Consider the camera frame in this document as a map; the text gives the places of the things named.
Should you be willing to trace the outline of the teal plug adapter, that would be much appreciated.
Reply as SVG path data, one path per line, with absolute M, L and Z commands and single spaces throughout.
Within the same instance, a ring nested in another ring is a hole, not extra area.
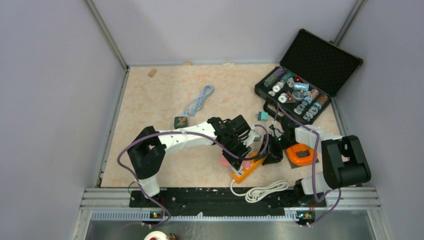
M 269 114 L 265 111 L 259 111 L 256 115 L 255 115 L 256 119 L 260 122 L 266 122 L 269 118 Z

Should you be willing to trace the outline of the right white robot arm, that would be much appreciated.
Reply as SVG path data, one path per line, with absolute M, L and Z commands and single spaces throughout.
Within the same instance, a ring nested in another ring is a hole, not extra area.
M 359 138 L 335 135 L 313 125 L 286 125 L 280 136 L 267 135 L 260 148 L 265 164 L 282 160 L 282 153 L 296 144 L 311 148 L 312 173 L 293 187 L 293 200 L 299 206 L 320 203 L 332 190 L 367 183 L 372 173 Z

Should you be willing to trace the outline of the pink triangular power strip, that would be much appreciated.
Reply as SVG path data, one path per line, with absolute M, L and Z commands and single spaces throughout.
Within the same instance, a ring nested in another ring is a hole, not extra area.
M 219 162 L 220 162 L 220 164 L 222 165 L 222 166 L 224 166 L 224 167 L 229 167 L 230 166 L 230 162 L 224 157 L 224 156 L 221 156 L 220 157 L 220 159 L 219 159 Z M 241 163 L 241 166 L 243 167 L 243 168 L 246 168 L 246 169 L 248 169 L 248 168 L 250 168 L 251 166 L 252 166 L 252 161 L 251 160 L 244 160 L 242 163 Z

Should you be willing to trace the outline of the orange power strip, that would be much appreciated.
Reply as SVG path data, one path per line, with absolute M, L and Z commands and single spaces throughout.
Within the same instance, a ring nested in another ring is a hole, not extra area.
M 246 180 L 259 166 L 264 162 L 265 158 L 252 159 L 249 161 L 249 164 L 243 162 L 241 165 L 241 170 L 237 172 L 232 172 L 231 177 L 235 180 L 236 183 L 240 184 Z

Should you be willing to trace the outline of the green cube socket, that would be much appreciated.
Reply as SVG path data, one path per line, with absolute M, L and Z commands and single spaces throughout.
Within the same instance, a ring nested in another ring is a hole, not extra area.
M 186 128 L 188 126 L 189 126 L 189 121 L 186 115 L 176 116 L 174 118 L 174 122 L 173 122 L 174 129 Z

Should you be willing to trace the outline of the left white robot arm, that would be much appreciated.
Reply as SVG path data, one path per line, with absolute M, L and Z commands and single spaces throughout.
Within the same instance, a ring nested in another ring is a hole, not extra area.
M 193 126 L 168 131 L 148 126 L 126 152 L 135 171 L 135 180 L 143 189 L 141 200 L 154 207 L 161 198 L 157 174 L 166 156 L 193 147 L 217 145 L 232 171 L 239 173 L 242 163 L 249 160 L 251 144 L 261 138 L 242 115 L 233 119 L 211 117 Z

